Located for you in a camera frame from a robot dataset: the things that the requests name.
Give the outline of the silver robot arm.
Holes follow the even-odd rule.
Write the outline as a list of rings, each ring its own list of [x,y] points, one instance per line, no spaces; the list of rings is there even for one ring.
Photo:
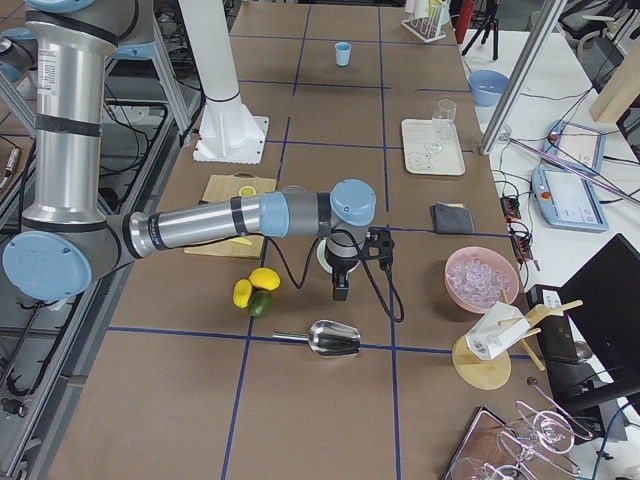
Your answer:
[[[233,237],[313,236],[325,241],[333,296],[348,275],[391,255],[373,227],[376,196],[358,179],[328,193],[287,189],[143,214],[106,215],[97,205],[106,62],[118,50],[149,53],[156,30],[149,1],[30,1],[25,19],[38,42],[36,185],[22,230],[4,249],[8,280],[53,302],[157,251]]]

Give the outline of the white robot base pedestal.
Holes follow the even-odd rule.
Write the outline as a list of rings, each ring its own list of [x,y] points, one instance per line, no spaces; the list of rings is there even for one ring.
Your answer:
[[[205,97],[194,159],[260,163],[269,119],[252,115],[242,101],[223,3],[179,5]]]

